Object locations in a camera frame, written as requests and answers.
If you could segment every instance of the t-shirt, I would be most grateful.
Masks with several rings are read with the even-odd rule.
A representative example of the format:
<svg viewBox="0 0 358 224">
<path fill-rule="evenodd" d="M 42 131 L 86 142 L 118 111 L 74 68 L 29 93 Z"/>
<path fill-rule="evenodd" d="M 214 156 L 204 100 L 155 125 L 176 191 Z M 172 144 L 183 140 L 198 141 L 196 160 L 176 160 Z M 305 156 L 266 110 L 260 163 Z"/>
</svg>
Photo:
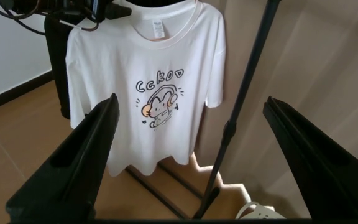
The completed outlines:
<svg viewBox="0 0 358 224">
<path fill-rule="evenodd" d="M 133 165 L 150 175 L 172 156 L 187 164 L 204 103 L 222 102 L 224 21 L 209 4 L 186 0 L 147 8 L 127 1 L 130 17 L 105 20 L 94 32 L 73 29 L 67 75 L 72 128 L 115 93 L 120 118 L 108 157 L 111 176 Z M 80 27 L 93 27 L 85 19 Z M 165 35 L 161 41 L 151 41 Z"/>
</svg>

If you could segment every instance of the tile floor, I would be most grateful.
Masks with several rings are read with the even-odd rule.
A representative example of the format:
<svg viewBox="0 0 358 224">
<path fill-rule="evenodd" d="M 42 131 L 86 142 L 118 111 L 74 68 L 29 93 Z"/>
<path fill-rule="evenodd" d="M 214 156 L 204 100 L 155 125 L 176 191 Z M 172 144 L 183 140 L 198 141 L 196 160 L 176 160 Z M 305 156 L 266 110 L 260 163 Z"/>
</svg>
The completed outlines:
<svg viewBox="0 0 358 224">
<path fill-rule="evenodd" d="M 60 115 L 53 82 L 0 106 L 0 223 L 9 221 L 4 210 L 9 197 L 70 132 L 69 121 Z M 187 166 L 172 159 L 163 163 L 204 190 L 208 170 L 200 171 L 194 161 Z M 200 205 L 194 195 L 160 169 L 147 180 L 189 217 Z M 243 204 L 243 189 L 223 187 L 203 218 L 234 218 Z M 105 172 L 95 209 L 98 218 L 177 218 L 126 172 L 114 178 Z"/>
</svg>

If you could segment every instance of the curtain fold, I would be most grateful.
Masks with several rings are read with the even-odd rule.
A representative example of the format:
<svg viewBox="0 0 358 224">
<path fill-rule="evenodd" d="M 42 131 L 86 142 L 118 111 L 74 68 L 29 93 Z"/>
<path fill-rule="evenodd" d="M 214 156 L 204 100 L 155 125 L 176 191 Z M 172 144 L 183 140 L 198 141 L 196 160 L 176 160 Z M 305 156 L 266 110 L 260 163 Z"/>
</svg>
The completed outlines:
<svg viewBox="0 0 358 224">
<path fill-rule="evenodd" d="M 224 103 L 204 112 L 196 156 L 213 164 L 266 1 L 205 0 L 225 17 Z M 282 0 L 227 149 L 225 184 L 243 183 L 253 200 L 287 218 L 308 210 L 262 108 L 285 101 L 358 158 L 358 1 Z"/>
</svg>

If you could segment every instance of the black baseboard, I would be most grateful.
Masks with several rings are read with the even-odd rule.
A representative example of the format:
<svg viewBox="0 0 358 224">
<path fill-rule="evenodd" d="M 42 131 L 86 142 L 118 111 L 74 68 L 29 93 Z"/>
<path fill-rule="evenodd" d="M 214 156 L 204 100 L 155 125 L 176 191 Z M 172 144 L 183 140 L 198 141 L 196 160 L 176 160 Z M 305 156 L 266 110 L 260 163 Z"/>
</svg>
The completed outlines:
<svg viewBox="0 0 358 224">
<path fill-rule="evenodd" d="M 52 71 L 0 94 L 0 106 L 53 80 Z"/>
</svg>

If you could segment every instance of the black lettering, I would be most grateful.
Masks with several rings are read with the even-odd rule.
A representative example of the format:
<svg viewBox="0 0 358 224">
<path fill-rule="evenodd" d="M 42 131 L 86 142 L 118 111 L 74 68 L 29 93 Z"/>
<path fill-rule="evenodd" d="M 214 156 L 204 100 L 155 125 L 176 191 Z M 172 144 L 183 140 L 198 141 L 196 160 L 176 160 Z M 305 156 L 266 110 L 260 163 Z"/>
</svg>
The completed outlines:
<svg viewBox="0 0 358 224">
<path fill-rule="evenodd" d="M 184 70 L 183 69 L 179 69 L 175 71 L 175 75 L 180 78 L 183 74 L 184 74 Z"/>
<path fill-rule="evenodd" d="M 143 85 L 143 81 L 139 81 L 136 83 L 136 90 L 139 93 L 144 93 L 144 91 L 146 91 L 144 88 L 142 88 L 142 85 Z"/>
<path fill-rule="evenodd" d="M 172 79 L 172 77 L 173 77 L 173 71 L 169 71 L 168 74 L 167 74 L 167 77 L 165 77 L 165 80 L 169 81 L 169 80 Z"/>
<path fill-rule="evenodd" d="M 160 82 L 164 82 L 165 79 L 164 79 L 164 73 L 161 72 L 161 71 L 158 71 L 157 72 L 157 84 L 159 84 Z"/>
<path fill-rule="evenodd" d="M 147 90 L 152 90 L 152 89 L 154 89 L 154 87 L 155 87 L 154 81 L 149 81 L 146 85 Z"/>
</svg>

